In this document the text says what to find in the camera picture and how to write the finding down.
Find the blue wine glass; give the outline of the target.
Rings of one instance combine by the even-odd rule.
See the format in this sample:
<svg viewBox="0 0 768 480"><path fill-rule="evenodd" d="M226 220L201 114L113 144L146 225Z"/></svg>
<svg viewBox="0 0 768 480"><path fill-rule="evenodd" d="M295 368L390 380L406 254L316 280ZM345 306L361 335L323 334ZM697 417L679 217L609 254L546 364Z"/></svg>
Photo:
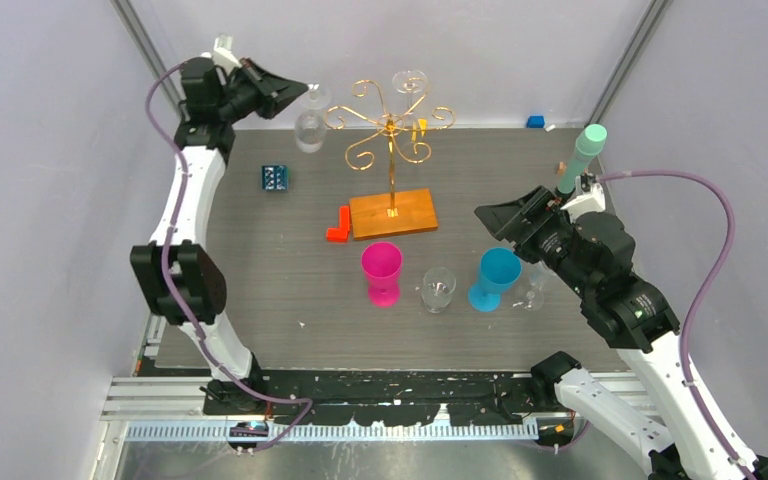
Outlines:
<svg viewBox="0 0 768 480"><path fill-rule="evenodd" d="M509 249L487 250L478 263L477 280L468 290L470 305L479 312L492 312L522 274L521 260Z"/></svg>

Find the clear stemmed wine glass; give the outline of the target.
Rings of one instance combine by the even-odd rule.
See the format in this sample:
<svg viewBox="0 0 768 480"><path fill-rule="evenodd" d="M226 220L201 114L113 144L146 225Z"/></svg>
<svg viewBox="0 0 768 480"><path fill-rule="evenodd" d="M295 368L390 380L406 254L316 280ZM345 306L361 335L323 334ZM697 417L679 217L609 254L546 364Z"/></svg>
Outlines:
<svg viewBox="0 0 768 480"><path fill-rule="evenodd" d="M546 289L555 279L556 275L545 263L533 264L515 288L512 307L527 311L540 310L544 305Z"/></svg>

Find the clear textured wine glass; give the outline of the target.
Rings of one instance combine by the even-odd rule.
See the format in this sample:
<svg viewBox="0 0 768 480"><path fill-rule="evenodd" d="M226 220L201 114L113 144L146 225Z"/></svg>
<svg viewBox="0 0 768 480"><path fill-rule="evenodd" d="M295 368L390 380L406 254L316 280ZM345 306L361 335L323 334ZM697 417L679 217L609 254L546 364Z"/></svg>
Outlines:
<svg viewBox="0 0 768 480"><path fill-rule="evenodd" d="M444 267L433 267L423 276L421 298L429 313L441 313L450 305L457 286L455 274Z"/></svg>

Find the pink wine glass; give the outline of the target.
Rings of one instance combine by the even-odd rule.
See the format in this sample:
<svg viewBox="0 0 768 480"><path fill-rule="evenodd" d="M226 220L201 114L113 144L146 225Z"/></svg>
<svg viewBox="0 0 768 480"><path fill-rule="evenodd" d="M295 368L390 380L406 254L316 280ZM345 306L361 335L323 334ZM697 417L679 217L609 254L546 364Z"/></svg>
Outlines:
<svg viewBox="0 0 768 480"><path fill-rule="evenodd" d="M401 250L390 242L375 242L363 250L360 263L370 302L380 308L394 306L400 298Z"/></svg>

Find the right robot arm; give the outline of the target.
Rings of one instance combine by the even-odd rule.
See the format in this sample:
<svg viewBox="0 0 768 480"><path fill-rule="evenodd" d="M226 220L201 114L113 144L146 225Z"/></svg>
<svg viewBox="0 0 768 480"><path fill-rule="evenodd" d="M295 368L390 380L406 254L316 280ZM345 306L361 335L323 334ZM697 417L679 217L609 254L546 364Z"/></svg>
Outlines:
<svg viewBox="0 0 768 480"><path fill-rule="evenodd" d="M666 297L632 267L635 241L604 211L571 217L562 199L539 186L474 213L514 254L543 263L580 300L588 326L635 373L656 408L651 419L608 392L581 364L559 351L534 365L531 397L544 410L561 405L582 415L632 457L650 479L768 479L768 457L757 455L729 425L724 447L692 392L709 397L680 354L680 322Z"/></svg>

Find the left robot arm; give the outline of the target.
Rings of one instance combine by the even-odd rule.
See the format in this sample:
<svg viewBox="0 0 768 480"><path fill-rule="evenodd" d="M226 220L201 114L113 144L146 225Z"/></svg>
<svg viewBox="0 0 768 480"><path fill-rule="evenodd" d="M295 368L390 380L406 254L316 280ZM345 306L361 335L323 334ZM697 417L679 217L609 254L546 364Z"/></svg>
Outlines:
<svg viewBox="0 0 768 480"><path fill-rule="evenodd" d="M175 157L173 180L150 240L132 248L130 265L150 312L176 327L196 346L212 379L207 394L253 414L265 403L299 404L267 394L256 356L235 332L226 304L227 283L207 251L215 194L235 141L234 125L255 114L270 120L309 90L243 58L219 63L210 55L170 70L180 76L184 97L173 134L154 116L152 127Z"/></svg>

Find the wooden rack base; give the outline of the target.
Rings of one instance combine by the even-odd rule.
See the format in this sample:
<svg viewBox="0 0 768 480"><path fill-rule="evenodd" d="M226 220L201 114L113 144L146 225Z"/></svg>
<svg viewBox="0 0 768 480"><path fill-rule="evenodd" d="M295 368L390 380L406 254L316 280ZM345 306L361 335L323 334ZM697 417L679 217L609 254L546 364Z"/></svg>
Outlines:
<svg viewBox="0 0 768 480"><path fill-rule="evenodd" d="M349 200L354 240L435 231L439 227L431 191L398 191L391 197L377 194Z"/></svg>

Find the blue patterned small box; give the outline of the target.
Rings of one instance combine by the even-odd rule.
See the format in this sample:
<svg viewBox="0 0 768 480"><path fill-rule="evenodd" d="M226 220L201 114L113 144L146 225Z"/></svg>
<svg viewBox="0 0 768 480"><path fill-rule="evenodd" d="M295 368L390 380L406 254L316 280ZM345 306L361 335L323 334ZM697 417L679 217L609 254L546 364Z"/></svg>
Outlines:
<svg viewBox="0 0 768 480"><path fill-rule="evenodd" d="M290 170L286 165L263 165L261 167L261 188L264 191L287 191Z"/></svg>

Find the small blue block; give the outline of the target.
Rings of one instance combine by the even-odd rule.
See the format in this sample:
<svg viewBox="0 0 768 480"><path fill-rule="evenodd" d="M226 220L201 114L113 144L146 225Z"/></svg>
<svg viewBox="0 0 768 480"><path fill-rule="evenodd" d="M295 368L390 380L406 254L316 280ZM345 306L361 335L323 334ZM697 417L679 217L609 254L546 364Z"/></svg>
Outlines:
<svg viewBox="0 0 768 480"><path fill-rule="evenodd" d="M526 127L529 129L543 129L545 126L546 120L542 115L531 115L526 120Z"/></svg>

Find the mint green microphone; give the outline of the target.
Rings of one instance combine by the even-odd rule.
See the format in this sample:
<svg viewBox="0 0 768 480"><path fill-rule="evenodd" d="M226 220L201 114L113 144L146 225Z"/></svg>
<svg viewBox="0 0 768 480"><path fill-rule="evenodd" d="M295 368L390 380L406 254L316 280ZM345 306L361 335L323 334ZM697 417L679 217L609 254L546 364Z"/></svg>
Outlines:
<svg viewBox="0 0 768 480"><path fill-rule="evenodd" d="M570 195L578 178L589 164L602 152L608 131L601 124L586 126L575 140L574 150L560 176L556 191L561 196Z"/></svg>

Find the orange L-shaped block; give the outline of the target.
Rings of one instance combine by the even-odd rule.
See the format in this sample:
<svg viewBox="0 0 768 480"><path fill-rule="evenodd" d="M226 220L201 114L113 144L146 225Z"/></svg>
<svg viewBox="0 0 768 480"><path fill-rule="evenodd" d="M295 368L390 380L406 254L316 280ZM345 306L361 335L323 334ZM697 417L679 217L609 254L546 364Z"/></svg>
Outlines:
<svg viewBox="0 0 768 480"><path fill-rule="evenodd" d="M348 205L343 205L338 211L338 222L335 227L326 229L325 238L331 243L347 243L351 231L351 213Z"/></svg>

